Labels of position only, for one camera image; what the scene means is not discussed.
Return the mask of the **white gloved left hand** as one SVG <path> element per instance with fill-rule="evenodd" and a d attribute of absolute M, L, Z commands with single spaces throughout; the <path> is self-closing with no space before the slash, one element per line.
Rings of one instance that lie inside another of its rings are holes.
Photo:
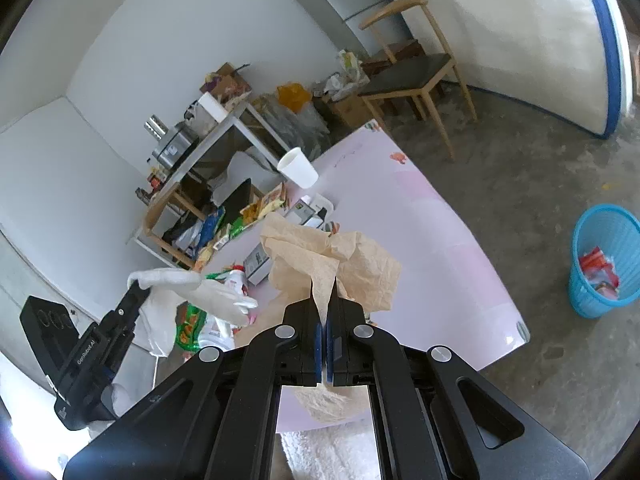
<path fill-rule="evenodd" d="M 127 285 L 137 282 L 141 289 L 169 290 L 183 301 L 236 326 L 250 325 L 250 317 L 258 302 L 202 274 L 176 268 L 136 271 L 128 276 Z"/>

